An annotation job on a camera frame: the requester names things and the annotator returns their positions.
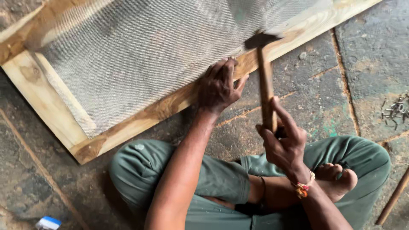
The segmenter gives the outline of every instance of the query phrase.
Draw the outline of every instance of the wooden hammer handle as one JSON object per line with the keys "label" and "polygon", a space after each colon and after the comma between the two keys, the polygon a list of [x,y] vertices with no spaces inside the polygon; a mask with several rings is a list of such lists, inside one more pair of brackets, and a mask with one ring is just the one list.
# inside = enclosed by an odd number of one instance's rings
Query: wooden hammer handle
{"label": "wooden hammer handle", "polygon": [[263,116],[263,126],[273,133],[277,131],[277,114],[271,106],[271,99],[274,96],[273,71],[269,61],[265,59],[263,47],[257,48],[257,59],[260,76],[260,96],[261,111]]}
{"label": "wooden hammer handle", "polygon": [[395,206],[396,202],[398,201],[400,195],[402,194],[408,182],[409,182],[409,167],[406,169],[405,174],[403,175],[402,179],[399,181],[398,186],[396,187],[388,203],[382,210],[382,213],[381,215],[379,215],[379,218],[375,224],[383,225],[385,223],[385,220],[388,218],[389,214],[391,213],[393,207]]}

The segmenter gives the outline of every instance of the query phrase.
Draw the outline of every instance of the hammer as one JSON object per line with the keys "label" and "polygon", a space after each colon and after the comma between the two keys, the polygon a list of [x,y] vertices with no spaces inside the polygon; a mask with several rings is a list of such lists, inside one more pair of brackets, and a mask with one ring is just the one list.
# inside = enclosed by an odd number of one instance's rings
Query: hammer
{"label": "hammer", "polygon": [[273,133],[277,131],[277,114],[271,107],[271,99],[274,96],[273,71],[270,62],[265,58],[263,48],[280,39],[277,35],[257,31],[254,36],[244,42],[247,49],[257,48],[263,126]]}

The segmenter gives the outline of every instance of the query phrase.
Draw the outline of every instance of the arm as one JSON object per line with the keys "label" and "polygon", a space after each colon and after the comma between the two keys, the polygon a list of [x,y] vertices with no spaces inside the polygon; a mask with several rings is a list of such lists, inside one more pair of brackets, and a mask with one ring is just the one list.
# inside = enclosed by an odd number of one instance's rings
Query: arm
{"label": "arm", "polygon": [[[307,132],[295,124],[291,115],[280,105],[278,98],[272,100],[272,107],[281,118],[285,137],[278,140],[270,130],[257,125],[257,131],[264,139],[268,162],[280,167],[294,184],[307,184],[310,171],[303,162]],[[312,181],[308,196],[301,200],[312,229],[352,230],[341,212],[332,203],[316,181]]]}
{"label": "arm", "polygon": [[198,112],[159,181],[145,229],[184,229],[211,131],[220,113],[240,98],[248,78],[240,79],[234,87],[235,65],[234,59],[219,61],[201,82]]}

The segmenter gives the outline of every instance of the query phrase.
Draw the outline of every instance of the wrist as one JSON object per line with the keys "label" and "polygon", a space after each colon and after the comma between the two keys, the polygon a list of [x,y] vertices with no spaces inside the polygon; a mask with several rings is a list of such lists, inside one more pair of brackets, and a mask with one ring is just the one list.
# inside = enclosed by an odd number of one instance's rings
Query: wrist
{"label": "wrist", "polygon": [[285,174],[294,184],[306,184],[311,178],[310,170],[303,162],[293,165],[289,170],[285,171]]}
{"label": "wrist", "polygon": [[196,117],[205,118],[212,123],[216,123],[217,119],[219,118],[220,113],[217,111],[212,111],[205,107],[199,107]]}

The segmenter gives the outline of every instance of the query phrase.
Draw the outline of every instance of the green pants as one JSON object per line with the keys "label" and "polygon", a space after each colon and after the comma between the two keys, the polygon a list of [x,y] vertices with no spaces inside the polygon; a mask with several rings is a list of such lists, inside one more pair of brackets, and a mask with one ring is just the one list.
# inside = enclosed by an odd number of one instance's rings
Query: green pants
{"label": "green pants", "polygon": [[[110,176],[131,210],[149,208],[174,150],[175,147],[165,142],[136,140],[123,146],[114,156]],[[240,161],[238,164],[204,156],[186,216],[186,229],[280,230],[309,226],[300,204],[265,216],[248,216],[202,197],[214,196],[243,204],[248,198],[249,174],[285,176],[277,166],[266,161],[265,154],[244,156]],[[354,229],[362,228],[389,176],[390,159],[386,150],[364,138],[338,136],[307,144],[304,162],[313,171],[330,162],[357,174],[358,184],[336,206]]]}

